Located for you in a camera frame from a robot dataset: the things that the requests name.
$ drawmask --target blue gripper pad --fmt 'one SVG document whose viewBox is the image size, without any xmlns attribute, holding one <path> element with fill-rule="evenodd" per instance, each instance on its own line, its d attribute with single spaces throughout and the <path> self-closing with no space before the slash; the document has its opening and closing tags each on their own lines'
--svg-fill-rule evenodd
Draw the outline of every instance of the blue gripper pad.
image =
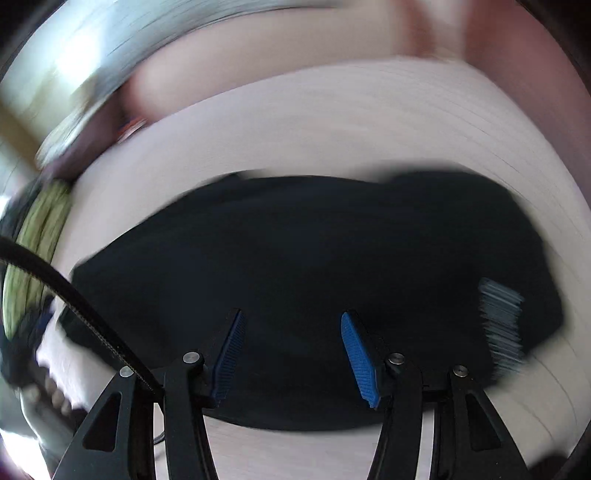
<svg viewBox="0 0 591 480">
<path fill-rule="evenodd" d="M 211 396 L 216 405 L 228 395 L 228 391 L 232 385 L 232 378 L 236 371 L 238 356 L 244 344 L 246 319 L 241 310 L 235 310 L 234 312 L 235 316 L 232 326 L 212 369 Z"/>
<path fill-rule="evenodd" d="M 353 369 L 359 392 L 364 400 L 367 400 L 371 408 L 377 408 L 380 394 L 376 368 L 371 356 L 364 345 L 351 315 L 346 312 L 340 319 L 340 335 L 347 350 L 349 363 Z"/>
</svg>

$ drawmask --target metal pivot screw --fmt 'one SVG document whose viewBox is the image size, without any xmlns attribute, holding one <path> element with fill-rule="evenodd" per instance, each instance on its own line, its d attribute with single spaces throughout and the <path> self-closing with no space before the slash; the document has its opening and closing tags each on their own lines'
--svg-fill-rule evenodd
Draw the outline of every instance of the metal pivot screw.
<svg viewBox="0 0 591 480">
<path fill-rule="evenodd" d="M 456 365 L 455 367 L 453 367 L 453 373 L 457 377 L 464 378 L 468 376 L 468 369 L 463 365 Z"/>
<path fill-rule="evenodd" d="M 123 378 L 131 377 L 134 374 L 134 371 L 130 369 L 127 365 L 125 365 L 121 370 L 119 370 L 119 375 Z"/>
<path fill-rule="evenodd" d="M 200 358 L 201 355 L 199 355 L 197 352 L 188 352 L 183 355 L 183 362 L 186 364 L 194 364 L 199 362 Z"/>
<path fill-rule="evenodd" d="M 402 365 L 404 363 L 404 355 L 401 353 L 391 353 L 388 356 L 388 362 L 393 365 Z"/>
</svg>

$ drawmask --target black garment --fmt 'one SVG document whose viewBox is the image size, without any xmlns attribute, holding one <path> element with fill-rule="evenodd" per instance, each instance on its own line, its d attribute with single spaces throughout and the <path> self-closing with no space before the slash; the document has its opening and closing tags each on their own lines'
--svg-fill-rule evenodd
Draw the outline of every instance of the black garment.
<svg viewBox="0 0 591 480">
<path fill-rule="evenodd" d="M 523 351 L 563 322 L 543 242 L 510 193 L 475 174 L 425 171 L 382 184 L 329 177 L 193 190 L 78 266 L 73 284 L 151 368 L 206 341 L 231 307 L 249 320 L 228 399 L 212 416 L 280 430 L 379 423 L 361 400 L 340 317 L 400 335 L 427 367 L 490 384 L 479 311 L 488 278 L 524 298 Z M 115 368 L 71 312 L 62 325 Z"/>
</svg>

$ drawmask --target green cloth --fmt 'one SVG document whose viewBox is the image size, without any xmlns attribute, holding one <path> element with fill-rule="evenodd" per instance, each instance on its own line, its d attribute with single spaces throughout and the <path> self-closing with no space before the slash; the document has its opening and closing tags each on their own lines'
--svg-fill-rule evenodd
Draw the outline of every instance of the green cloth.
<svg viewBox="0 0 591 480">
<path fill-rule="evenodd" d="M 16 242 L 51 262 L 70 207 L 70 187 L 65 182 L 53 181 L 46 185 L 31 206 Z M 39 306 L 47 294 L 47 289 L 38 280 L 13 265 L 8 266 L 2 316 L 9 340 L 18 330 L 18 323 L 27 309 Z"/>
</svg>

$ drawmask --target person's arm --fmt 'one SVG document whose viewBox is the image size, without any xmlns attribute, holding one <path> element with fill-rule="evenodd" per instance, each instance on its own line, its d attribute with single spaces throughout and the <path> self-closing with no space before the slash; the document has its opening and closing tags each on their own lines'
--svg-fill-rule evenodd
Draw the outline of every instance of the person's arm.
<svg viewBox="0 0 591 480">
<path fill-rule="evenodd" d="M 558 42 L 513 0 L 473 0 L 466 60 L 534 121 L 591 205 L 591 96 Z"/>
</svg>

